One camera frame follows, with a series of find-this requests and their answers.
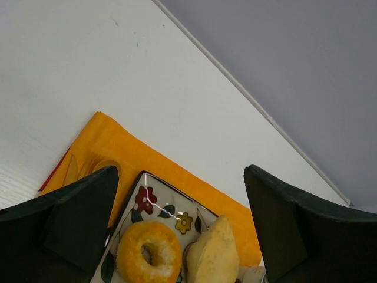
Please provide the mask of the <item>triangular pastry bread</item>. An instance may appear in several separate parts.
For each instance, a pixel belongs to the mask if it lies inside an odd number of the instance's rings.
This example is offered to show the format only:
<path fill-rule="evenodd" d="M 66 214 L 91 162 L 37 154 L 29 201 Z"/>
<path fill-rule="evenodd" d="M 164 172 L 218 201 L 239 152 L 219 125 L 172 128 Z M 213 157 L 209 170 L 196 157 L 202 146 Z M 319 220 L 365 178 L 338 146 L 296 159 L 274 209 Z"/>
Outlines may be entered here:
<path fill-rule="evenodd" d="M 192 244 L 186 256 L 188 282 L 236 281 L 239 254 L 232 225 L 221 215 Z"/>

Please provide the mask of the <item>golden bagel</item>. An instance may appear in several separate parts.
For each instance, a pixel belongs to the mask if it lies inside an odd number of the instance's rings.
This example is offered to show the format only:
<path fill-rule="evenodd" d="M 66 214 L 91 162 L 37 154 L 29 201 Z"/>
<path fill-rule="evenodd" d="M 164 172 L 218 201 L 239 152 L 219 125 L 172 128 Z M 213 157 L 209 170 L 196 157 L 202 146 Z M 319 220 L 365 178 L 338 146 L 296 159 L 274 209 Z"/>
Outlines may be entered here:
<path fill-rule="evenodd" d="M 117 269 L 125 282 L 176 282 L 182 265 L 177 235 L 157 221 L 132 224 L 117 249 Z"/>

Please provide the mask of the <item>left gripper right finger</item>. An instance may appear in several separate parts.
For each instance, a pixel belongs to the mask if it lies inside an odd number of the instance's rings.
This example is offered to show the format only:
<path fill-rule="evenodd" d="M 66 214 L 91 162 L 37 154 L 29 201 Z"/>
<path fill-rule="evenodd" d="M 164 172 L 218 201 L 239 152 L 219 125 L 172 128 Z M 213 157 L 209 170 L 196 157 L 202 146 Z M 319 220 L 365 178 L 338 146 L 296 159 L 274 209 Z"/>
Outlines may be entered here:
<path fill-rule="evenodd" d="M 376 215 L 244 170 L 269 282 L 375 282 Z"/>

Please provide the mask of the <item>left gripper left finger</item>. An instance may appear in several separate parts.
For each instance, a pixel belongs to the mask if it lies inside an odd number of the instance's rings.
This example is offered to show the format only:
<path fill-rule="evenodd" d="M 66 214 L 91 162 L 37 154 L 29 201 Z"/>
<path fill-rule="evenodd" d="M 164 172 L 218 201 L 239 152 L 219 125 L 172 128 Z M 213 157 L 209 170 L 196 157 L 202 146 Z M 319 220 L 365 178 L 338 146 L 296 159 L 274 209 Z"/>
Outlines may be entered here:
<path fill-rule="evenodd" d="M 90 282 L 102 258 L 118 186 L 106 166 L 1 210 L 1 282 Z"/>

